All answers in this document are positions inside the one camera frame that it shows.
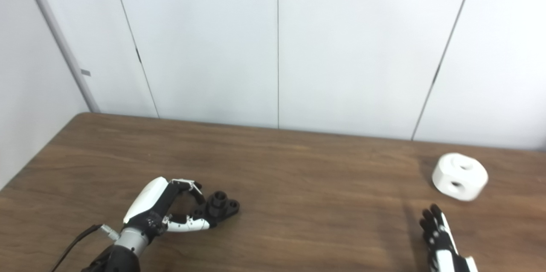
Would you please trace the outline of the white and black right hand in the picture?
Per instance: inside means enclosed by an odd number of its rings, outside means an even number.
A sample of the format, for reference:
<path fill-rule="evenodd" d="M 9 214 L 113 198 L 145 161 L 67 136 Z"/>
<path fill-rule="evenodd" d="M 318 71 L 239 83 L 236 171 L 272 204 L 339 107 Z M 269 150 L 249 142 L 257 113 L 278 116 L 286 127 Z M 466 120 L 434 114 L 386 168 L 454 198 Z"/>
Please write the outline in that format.
<path fill-rule="evenodd" d="M 419 222 L 427 245 L 427 260 L 431 272 L 477 272 L 473 257 L 459 254 L 448 220 L 436 204 L 422 212 Z"/>

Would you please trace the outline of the white and black left hand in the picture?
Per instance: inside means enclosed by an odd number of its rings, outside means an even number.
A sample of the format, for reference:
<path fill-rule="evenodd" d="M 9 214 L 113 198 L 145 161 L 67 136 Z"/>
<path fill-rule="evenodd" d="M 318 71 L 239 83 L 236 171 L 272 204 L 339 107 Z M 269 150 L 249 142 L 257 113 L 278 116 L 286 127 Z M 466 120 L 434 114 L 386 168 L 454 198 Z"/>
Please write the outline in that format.
<path fill-rule="evenodd" d="M 216 227 L 196 214 L 170 214 L 178 196 L 190 194 L 197 204 L 204 204 L 201 184 L 190 179 L 157 177 L 150 181 L 131 204 L 123 218 L 123 229 L 135 229 L 151 243 L 165 232 L 205 231 Z"/>

